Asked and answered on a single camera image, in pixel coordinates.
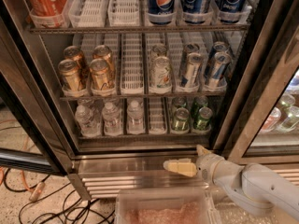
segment glass panel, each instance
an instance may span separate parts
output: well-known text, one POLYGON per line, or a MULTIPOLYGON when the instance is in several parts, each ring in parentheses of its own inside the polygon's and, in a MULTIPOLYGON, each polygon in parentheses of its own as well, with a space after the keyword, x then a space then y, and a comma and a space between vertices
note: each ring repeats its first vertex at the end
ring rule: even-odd
POLYGON ((13 113, 0 98, 0 148, 41 154, 13 113))
POLYGON ((271 110, 249 152, 299 153, 299 69, 271 110))

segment refrigerator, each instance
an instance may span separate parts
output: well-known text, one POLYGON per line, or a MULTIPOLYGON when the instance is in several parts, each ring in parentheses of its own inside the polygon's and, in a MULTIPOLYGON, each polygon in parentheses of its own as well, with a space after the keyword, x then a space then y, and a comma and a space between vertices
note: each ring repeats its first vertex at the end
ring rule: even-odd
POLYGON ((1 147, 1 165, 66 175, 81 198, 90 200, 116 197, 121 189, 200 186, 197 177, 167 172, 163 163, 196 161, 196 146, 201 145, 238 164, 263 163, 298 184, 299 125, 289 133, 260 132, 298 69, 298 0, 247 0, 240 21, 232 24, 222 24, 220 12, 211 5, 210 17, 200 25, 182 21, 179 0, 177 15, 168 25, 149 22, 147 0, 132 0, 127 7, 114 4, 120 0, 103 0, 99 21, 93 21, 92 13, 91 21, 77 20, 83 17, 78 1, 85 0, 67 1, 63 19, 71 21, 65 27, 45 28, 29 16, 33 13, 28 0, 0 0, 1 98, 40 151, 1 147), (217 41, 229 44, 233 59, 223 83, 211 90, 201 74, 217 41), (167 45, 172 62, 172 86, 164 92, 150 85, 150 49, 158 43, 167 45), (182 89, 178 70, 183 45, 189 43, 200 46, 204 64, 197 86, 182 89), (102 44, 113 51, 115 89, 108 96, 96 91, 69 96, 58 68, 64 49, 80 47, 90 63, 93 49, 102 44), (190 109, 199 95, 207 97, 213 112, 210 126, 197 132, 189 119, 189 129, 176 132, 172 100, 185 97, 190 109), (82 135, 75 119, 78 102, 86 99, 100 110, 96 137, 82 135), (121 109, 118 135, 110 135, 101 117, 111 99, 121 109), (139 134, 127 128, 132 99, 144 111, 139 134))

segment beverage cooler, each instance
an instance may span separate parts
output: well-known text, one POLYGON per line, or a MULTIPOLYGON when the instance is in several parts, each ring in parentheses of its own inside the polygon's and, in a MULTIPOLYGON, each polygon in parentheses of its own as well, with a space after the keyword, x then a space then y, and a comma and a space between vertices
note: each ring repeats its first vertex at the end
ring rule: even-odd
POLYGON ((298 0, 182 1, 1 0, 1 98, 40 152, 0 164, 90 200, 200 186, 164 162, 201 145, 298 184, 298 0))

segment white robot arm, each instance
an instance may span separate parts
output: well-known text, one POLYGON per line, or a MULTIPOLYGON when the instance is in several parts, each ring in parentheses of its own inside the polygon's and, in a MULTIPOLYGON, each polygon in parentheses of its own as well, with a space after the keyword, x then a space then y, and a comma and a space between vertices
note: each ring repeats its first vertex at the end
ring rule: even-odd
POLYGON ((199 175, 208 184, 223 188, 233 202, 255 216, 266 216, 276 205, 299 220, 299 188, 261 164, 243 167, 206 152, 196 165, 183 159, 166 161, 164 168, 199 175))

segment plastic bottle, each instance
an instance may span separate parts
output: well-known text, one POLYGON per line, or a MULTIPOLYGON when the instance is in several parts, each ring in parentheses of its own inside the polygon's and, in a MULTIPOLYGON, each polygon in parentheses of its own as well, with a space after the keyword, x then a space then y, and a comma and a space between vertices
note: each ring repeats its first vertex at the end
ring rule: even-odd
POLYGON ((140 134, 144 128, 144 110, 136 100, 131 101, 127 108, 127 130, 128 133, 140 134))
POLYGON ((121 134, 121 114, 118 106, 112 102, 105 103, 102 116, 105 123, 105 133, 107 135, 113 136, 121 134))
POLYGON ((93 111, 90 108, 78 105, 75 118, 83 136, 95 137, 101 134, 99 123, 94 118, 93 111))

